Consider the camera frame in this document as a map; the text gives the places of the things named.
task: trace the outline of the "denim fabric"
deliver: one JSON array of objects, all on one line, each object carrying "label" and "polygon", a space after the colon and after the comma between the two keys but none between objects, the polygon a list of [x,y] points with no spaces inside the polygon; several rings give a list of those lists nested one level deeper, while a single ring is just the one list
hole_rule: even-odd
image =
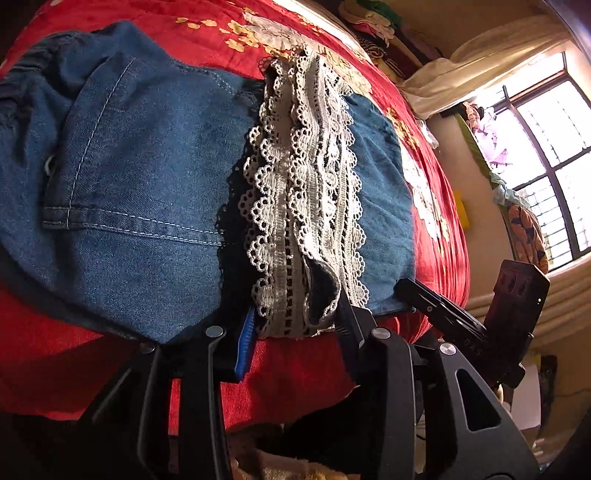
[{"label": "denim fabric", "polygon": [[[0,83],[0,242],[23,274],[158,342],[238,319],[256,272],[238,199],[264,84],[171,59],[129,22],[63,33]],[[391,124],[349,100],[374,313],[413,276],[410,194]],[[4,278],[10,284],[10,278]]]}]

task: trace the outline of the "window frame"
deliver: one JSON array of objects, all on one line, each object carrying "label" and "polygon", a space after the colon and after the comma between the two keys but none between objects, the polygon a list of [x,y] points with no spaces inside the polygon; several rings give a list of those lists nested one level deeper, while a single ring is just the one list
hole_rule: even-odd
[{"label": "window frame", "polygon": [[[562,62],[563,62],[563,69],[561,71],[536,83],[535,85],[532,85],[531,87],[529,87],[525,90],[522,90],[521,92],[516,93],[513,96],[509,96],[509,94],[507,92],[507,87],[505,85],[503,85],[503,93],[505,94],[505,98],[502,99],[500,102],[496,103],[495,105],[493,105],[492,108],[494,109],[495,114],[497,114],[497,115],[501,112],[504,112],[505,110],[510,110],[511,113],[513,113],[513,115],[515,115],[515,118],[518,120],[519,124],[523,127],[523,130],[525,131],[525,133],[527,134],[528,138],[530,139],[532,145],[534,146],[534,148],[540,158],[540,161],[542,162],[542,165],[544,166],[544,169],[545,169],[545,173],[543,173],[542,175],[538,175],[537,177],[535,177],[525,183],[522,183],[521,185],[518,185],[513,190],[518,192],[519,190],[528,187],[529,185],[533,184],[534,182],[541,180],[545,177],[548,177],[548,180],[550,181],[550,185],[552,186],[552,188],[554,190],[554,195],[556,196],[556,200],[558,201],[558,206],[560,208],[560,212],[562,213],[562,216],[564,219],[564,226],[566,229],[570,252],[572,255],[571,261],[574,261],[574,260],[577,260],[578,258],[581,258],[582,256],[586,255],[587,253],[591,252],[591,246],[587,247],[584,250],[581,250],[579,248],[579,242],[577,240],[577,234],[576,234],[576,230],[574,228],[573,217],[570,213],[569,204],[567,203],[566,197],[564,195],[564,191],[563,191],[562,187],[560,186],[560,182],[558,180],[558,177],[556,176],[556,172],[558,170],[560,170],[561,168],[571,164],[575,160],[578,160],[580,157],[589,153],[591,151],[591,147],[587,147],[587,148],[583,149],[581,152],[572,156],[568,160],[565,160],[562,163],[558,163],[556,166],[553,167],[550,164],[548,158],[546,157],[546,154],[544,153],[544,150],[542,149],[540,142],[538,142],[538,139],[535,137],[530,126],[527,124],[527,121],[525,121],[525,118],[521,115],[521,113],[517,109],[517,107],[520,107],[521,105],[529,102],[530,100],[533,100],[534,98],[537,98],[540,95],[542,95],[546,92],[549,92],[551,89],[557,87],[558,85],[561,85],[566,82],[570,82],[574,86],[574,88],[578,91],[579,95],[585,100],[585,102],[589,106],[589,109],[591,109],[591,100],[585,95],[585,93],[581,90],[581,87],[579,87],[577,82],[575,82],[574,79],[569,74],[569,71],[567,68],[567,63],[566,63],[566,53],[565,52],[562,52]],[[552,270],[555,270],[556,268],[563,267],[565,265],[568,265],[568,263],[554,267]]]}]

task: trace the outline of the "red bedspread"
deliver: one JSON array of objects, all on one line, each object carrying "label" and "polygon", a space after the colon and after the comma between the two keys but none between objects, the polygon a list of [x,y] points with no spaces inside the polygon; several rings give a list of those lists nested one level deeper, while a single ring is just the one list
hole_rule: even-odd
[{"label": "red bedspread", "polygon": [[[400,93],[377,68],[355,56],[338,39],[271,0],[48,1],[17,38],[0,73],[48,34],[96,30],[117,20],[132,20],[171,56],[185,63],[261,79],[261,60],[278,54],[272,46],[273,38],[283,36],[290,42],[294,36],[267,25],[262,33],[270,35],[270,40],[260,41],[264,35],[259,35],[259,42],[241,30],[240,25],[252,25],[249,15],[312,38],[330,49],[326,55],[335,68],[350,76],[351,82],[356,82],[359,73],[369,81],[360,82],[359,89],[367,90],[371,85],[371,92],[364,93],[391,118],[416,162],[419,177],[426,179],[422,189],[414,186],[413,190],[418,206],[413,208],[417,279],[452,301],[465,304],[469,288],[467,250],[452,191]],[[0,410],[75,419],[136,347],[40,315],[4,288],[0,288],[0,305]],[[399,316],[386,324],[408,341],[416,340],[429,328],[420,314]],[[259,340],[245,380],[222,387],[226,427],[293,421],[339,402],[351,388],[334,334],[305,340]],[[176,415],[173,406],[171,431],[177,427]]]}]

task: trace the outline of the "lace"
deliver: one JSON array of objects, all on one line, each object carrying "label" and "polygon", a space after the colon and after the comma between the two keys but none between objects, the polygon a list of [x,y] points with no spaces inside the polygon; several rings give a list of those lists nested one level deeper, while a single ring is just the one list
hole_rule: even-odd
[{"label": "lace", "polygon": [[342,288],[352,305],[369,299],[357,251],[365,242],[361,181],[344,100],[352,91],[307,47],[274,59],[266,77],[243,168],[252,188],[239,205],[252,222],[248,257],[262,274],[252,294],[267,320],[262,336],[309,336],[332,326]]}]

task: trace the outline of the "window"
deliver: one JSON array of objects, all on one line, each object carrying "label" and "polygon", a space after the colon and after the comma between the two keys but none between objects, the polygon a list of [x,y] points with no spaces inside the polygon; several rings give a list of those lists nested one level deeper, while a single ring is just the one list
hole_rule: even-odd
[{"label": "window", "polygon": [[564,53],[521,69],[478,101],[494,108],[507,163],[495,171],[537,215],[550,269],[591,251],[591,104]]}]

